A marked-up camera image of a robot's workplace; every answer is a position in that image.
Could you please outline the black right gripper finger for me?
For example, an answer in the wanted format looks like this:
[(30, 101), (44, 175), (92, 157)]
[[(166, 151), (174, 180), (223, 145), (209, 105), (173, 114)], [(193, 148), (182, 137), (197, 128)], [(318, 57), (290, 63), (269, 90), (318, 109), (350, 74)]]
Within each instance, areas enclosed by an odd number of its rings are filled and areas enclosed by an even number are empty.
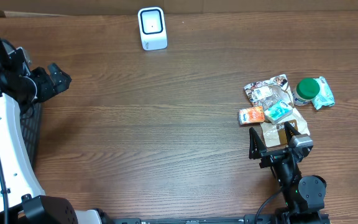
[(288, 121), (284, 122), (284, 130), (285, 130), (288, 146), (291, 147), (292, 137), (300, 135), (300, 133)]
[(250, 153), (265, 153), (267, 148), (262, 142), (261, 138), (257, 134), (257, 131), (254, 128), (249, 129), (250, 136)]

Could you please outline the green Kleenex tissue pack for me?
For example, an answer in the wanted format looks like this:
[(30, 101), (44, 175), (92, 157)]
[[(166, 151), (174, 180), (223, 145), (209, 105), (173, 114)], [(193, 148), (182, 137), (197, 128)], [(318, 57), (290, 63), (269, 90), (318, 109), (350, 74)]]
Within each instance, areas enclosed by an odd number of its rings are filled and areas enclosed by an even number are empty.
[(264, 115), (272, 124), (277, 124), (282, 119), (291, 115), (292, 112), (292, 106), (283, 100), (278, 100), (274, 105), (264, 111)]

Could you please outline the orange tissue pack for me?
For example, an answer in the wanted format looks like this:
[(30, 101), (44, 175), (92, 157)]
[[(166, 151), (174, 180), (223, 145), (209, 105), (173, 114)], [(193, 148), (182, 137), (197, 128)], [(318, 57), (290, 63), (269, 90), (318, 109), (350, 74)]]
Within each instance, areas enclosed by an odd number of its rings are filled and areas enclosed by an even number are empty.
[(265, 115), (262, 106), (241, 109), (239, 110), (238, 115), (239, 123), (241, 125), (263, 123), (265, 121)]

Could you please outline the brown white snack pouch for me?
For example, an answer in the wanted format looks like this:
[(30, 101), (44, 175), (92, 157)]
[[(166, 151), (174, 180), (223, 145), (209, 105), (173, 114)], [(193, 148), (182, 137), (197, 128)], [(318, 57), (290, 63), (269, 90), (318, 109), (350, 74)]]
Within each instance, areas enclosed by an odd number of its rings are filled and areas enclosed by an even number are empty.
[(262, 106), (263, 111), (274, 105), (278, 100), (283, 100), (293, 107), (291, 115), (282, 119), (277, 124), (272, 124), (266, 117), (261, 123), (262, 134), (267, 147), (284, 145), (287, 138), (284, 130), (284, 122), (288, 121), (301, 134), (310, 134), (308, 124), (293, 104), (293, 97), (285, 74), (272, 77), (268, 80), (249, 83), (244, 87), (252, 106)]

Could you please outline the green lid jar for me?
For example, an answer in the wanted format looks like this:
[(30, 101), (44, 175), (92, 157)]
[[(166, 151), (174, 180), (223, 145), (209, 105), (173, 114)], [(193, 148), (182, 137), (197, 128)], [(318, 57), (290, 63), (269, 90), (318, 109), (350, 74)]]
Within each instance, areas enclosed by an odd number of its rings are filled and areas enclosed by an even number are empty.
[(319, 92), (320, 86), (314, 78), (304, 78), (293, 90), (293, 103), (296, 106), (307, 105)]

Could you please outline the teal packet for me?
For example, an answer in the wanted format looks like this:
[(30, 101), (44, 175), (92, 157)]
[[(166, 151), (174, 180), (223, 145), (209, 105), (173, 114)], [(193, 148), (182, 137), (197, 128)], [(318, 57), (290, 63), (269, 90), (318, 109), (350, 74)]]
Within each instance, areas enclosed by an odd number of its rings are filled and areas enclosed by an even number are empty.
[(334, 106), (335, 104), (334, 95), (326, 79), (324, 77), (319, 77), (319, 78), (315, 78), (315, 81), (317, 81), (317, 83), (319, 84), (320, 91), (311, 100), (314, 108), (316, 110), (319, 110), (324, 106)]

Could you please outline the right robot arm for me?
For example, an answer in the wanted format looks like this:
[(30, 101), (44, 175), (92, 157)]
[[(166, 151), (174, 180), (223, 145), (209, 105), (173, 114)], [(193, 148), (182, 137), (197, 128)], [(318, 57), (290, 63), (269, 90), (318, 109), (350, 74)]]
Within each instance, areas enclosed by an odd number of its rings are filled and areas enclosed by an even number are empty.
[[(298, 167), (313, 148), (313, 140), (298, 132), (288, 121), (284, 123), (288, 145), (283, 149), (268, 151), (254, 128), (249, 129), (249, 158), (259, 159), (260, 168), (270, 168), (280, 189), (270, 196), (255, 215), (244, 217), (251, 223), (329, 223), (329, 216), (322, 215), (326, 195), (326, 181), (318, 175), (302, 176)], [(262, 210), (278, 195), (283, 195), (285, 207), (272, 215), (262, 216)]]

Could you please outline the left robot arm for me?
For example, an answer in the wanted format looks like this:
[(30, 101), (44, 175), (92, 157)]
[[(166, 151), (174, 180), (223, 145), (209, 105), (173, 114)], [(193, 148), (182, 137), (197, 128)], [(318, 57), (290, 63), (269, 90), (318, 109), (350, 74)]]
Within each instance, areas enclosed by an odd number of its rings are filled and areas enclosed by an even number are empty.
[(67, 90), (71, 77), (52, 63), (29, 68), (22, 47), (0, 38), (0, 223), (109, 223), (99, 209), (75, 210), (45, 194), (25, 146), (21, 124), (26, 112)]

